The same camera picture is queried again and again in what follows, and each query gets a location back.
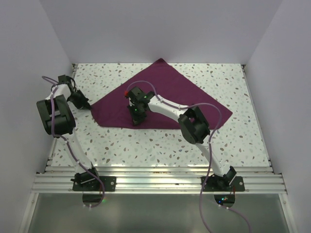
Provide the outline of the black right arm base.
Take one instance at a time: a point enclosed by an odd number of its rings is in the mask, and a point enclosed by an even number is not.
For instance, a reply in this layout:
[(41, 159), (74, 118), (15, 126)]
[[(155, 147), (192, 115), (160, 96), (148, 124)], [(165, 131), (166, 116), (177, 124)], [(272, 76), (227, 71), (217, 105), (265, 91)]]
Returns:
[(224, 178), (220, 178), (215, 175), (211, 175), (208, 177), (207, 181), (204, 182), (205, 176), (202, 176), (201, 185), (204, 185), (204, 192), (244, 192), (245, 186), (242, 176), (235, 176), (231, 183), (228, 183), (224, 180)]

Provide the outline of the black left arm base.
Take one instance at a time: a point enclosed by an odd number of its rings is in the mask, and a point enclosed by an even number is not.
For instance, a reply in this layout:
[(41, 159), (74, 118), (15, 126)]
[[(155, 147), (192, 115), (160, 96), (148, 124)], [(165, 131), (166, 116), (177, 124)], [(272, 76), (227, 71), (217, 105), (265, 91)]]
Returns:
[(73, 191), (103, 191), (102, 185), (104, 185), (104, 191), (114, 192), (117, 184), (117, 178), (115, 176), (99, 176), (98, 172), (92, 168), (88, 172), (76, 173), (73, 182)]

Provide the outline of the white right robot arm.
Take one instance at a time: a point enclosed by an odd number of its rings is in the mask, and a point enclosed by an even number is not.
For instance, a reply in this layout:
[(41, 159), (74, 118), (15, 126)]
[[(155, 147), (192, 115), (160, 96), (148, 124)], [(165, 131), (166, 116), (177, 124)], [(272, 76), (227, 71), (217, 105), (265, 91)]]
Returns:
[(222, 114), (216, 106), (205, 103), (219, 113), (218, 123), (211, 131), (208, 121), (199, 108), (202, 103), (191, 106), (181, 105), (163, 98), (156, 91), (144, 93), (136, 86), (126, 91), (125, 97), (129, 99), (127, 108), (135, 126), (145, 120), (147, 111), (176, 121), (184, 139), (201, 151), (207, 158), (210, 169), (213, 170), (213, 175), (207, 179), (206, 183), (213, 184), (224, 191), (233, 186), (237, 174), (235, 169), (228, 162), (217, 158), (212, 153), (211, 139), (222, 121)]

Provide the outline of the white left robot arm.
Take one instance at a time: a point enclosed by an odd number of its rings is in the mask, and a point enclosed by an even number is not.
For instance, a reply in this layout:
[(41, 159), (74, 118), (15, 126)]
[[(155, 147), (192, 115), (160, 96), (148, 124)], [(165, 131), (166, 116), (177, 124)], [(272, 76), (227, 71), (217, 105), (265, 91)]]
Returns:
[(78, 110), (90, 110), (88, 98), (70, 76), (58, 76), (57, 81), (47, 76), (42, 79), (52, 84), (48, 97), (36, 103), (43, 127), (47, 134), (60, 141), (68, 154), (75, 169), (74, 184), (97, 190), (102, 186), (101, 178), (77, 139), (76, 121), (68, 104), (71, 102)]

